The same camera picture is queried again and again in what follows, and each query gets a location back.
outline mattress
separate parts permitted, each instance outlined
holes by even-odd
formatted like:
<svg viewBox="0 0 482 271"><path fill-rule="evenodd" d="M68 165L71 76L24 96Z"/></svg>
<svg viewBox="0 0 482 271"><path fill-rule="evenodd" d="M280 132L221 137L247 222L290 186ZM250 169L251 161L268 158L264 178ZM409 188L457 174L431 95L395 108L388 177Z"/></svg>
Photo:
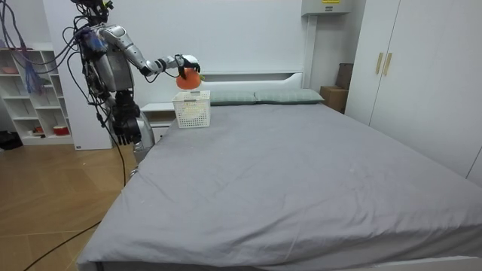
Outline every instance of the mattress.
<svg viewBox="0 0 482 271"><path fill-rule="evenodd" d="M169 128L80 271L330 270L482 256L482 188L324 105L212 108Z"/></svg>

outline gold door handle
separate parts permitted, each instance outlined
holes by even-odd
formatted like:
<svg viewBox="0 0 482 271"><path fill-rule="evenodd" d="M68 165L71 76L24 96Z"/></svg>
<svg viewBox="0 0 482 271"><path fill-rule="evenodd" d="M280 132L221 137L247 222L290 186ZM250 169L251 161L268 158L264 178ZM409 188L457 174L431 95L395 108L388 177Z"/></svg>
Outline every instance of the gold door handle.
<svg viewBox="0 0 482 271"><path fill-rule="evenodd" d="M383 70L383 74L385 76L388 75L389 73L389 68L390 68L390 62L392 61L392 53L389 53L389 55L386 57L386 63L385 63L385 68Z"/></svg>
<svg viewBox="0 0 482 271"><path fill-rule="evenodd" d="M375 73L378 75L380 73L380 66L382 65L383 53L378 54L377 70Z"/></svg>

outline nightstand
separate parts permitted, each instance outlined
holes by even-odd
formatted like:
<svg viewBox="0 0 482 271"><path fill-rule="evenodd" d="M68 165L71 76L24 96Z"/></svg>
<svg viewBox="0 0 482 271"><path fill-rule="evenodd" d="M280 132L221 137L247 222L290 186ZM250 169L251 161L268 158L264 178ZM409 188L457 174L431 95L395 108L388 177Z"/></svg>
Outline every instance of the nightstand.
<svg viewBox="0 0 482 271"><path fill-rule="evenodd" d="M150 103L142 107L141 111L147 117L157 143L175 120L174 105L172 102Z"/></svg>

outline wardrobe door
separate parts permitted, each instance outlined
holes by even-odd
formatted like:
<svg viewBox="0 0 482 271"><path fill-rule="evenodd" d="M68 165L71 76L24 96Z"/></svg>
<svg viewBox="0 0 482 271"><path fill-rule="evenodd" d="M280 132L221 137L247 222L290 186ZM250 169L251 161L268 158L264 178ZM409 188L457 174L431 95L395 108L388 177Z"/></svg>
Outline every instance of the wardrobe door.
<svg viewBox="0 0 482 271"><path fill-rule="evenodd" d="M401 0L371 126L464 177L482 145L482 2Z"/></svg>
<svg viewBox="0 0 482 271"><path fill-rule="evenodd" d="M367 0L345 114L368 125L400 0Z"/></svg>

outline plastic basket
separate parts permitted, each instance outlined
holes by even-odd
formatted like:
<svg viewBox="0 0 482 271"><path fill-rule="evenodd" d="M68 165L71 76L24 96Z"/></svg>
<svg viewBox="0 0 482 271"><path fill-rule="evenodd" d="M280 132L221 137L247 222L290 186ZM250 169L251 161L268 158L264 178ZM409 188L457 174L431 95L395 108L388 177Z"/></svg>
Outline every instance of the plastic basket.
<svg viewBox="0 0 482 271"><path fill-rule="evenodd" d="M181 91L172 103L179 128L208 127L211 122L209 90Z"/></svg>

